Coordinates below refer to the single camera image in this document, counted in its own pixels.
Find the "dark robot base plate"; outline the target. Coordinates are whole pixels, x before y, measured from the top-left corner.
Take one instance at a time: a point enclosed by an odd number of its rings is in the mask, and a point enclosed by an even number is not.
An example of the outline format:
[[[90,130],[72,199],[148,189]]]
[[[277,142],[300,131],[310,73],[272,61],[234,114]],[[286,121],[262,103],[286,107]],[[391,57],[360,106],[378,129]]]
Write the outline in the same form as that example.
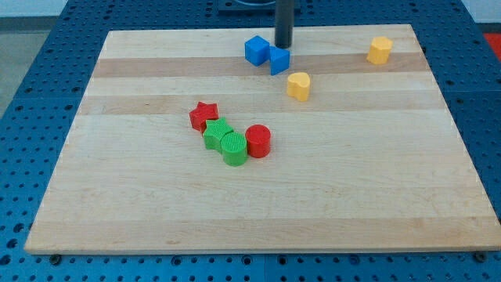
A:
[[[218,15],[271,14],[275,12],[276,0],[217,0]]]

